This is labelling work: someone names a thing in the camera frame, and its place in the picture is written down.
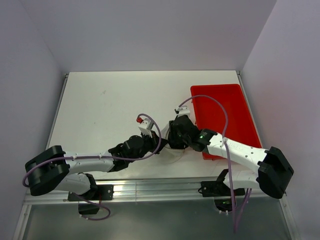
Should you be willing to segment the white mesh laundry bag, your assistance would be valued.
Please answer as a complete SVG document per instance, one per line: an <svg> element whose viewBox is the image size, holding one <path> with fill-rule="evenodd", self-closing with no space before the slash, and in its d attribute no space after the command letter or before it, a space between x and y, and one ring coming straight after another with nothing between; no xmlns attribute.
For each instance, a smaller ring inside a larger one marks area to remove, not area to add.
<svg viewBox="0 0 320 240"><path fill-rule="evenodd" d="M170 127L167 123L166 126L161 130L161 136L164 140L167 140L169 137L169 129ZM159 156L163 164L173 164L179 161L185 152L185 149L172 149L167 143L159 153Z"/></svg>

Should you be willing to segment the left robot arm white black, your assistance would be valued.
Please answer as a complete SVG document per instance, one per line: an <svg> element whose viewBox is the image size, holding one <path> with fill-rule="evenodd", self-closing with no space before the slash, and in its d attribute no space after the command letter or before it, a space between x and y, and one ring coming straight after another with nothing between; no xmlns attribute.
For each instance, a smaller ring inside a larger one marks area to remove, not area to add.
<svg viewBox="0 0 320 240"><path fill-rule="evenodd" d="M130 163L157 155L168 143L155 132L133 135L105 152L92 155L67 153L54 145L25 164L22 184L32 196L42 196L53 190L76 193L91 200L98 187L91 172L113 173L126 169Z"/></svg>

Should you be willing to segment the black bra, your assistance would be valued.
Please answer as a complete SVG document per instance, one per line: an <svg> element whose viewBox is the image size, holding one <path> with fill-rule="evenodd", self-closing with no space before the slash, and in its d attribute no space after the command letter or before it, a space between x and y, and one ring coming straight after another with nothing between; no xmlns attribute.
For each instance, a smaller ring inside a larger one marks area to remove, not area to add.
<svg viewBox="0 0 320 240"><path fill-rule="evenodd" d="M174 121L169 122L167 141L171 149L185 150L188 145L181 139L176 128L174 127Z"/></svg>

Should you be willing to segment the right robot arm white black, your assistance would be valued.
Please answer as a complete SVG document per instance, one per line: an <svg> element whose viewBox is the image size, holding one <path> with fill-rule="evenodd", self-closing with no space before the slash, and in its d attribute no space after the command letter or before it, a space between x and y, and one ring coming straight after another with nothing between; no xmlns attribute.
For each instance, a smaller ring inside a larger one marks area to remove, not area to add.
<svg viewBox="0 0 320 240"><path fill-rule="evenodd" d="M260 189L281 199L294 174L282 151L276 147L256 148L223 137L210 129L198 129L187 115L169 122L168 140L173 147L190 147L201 152L230 159L247 170L224 169L213 182L201 185L205 197L243 196L245 189Z"/></svg>

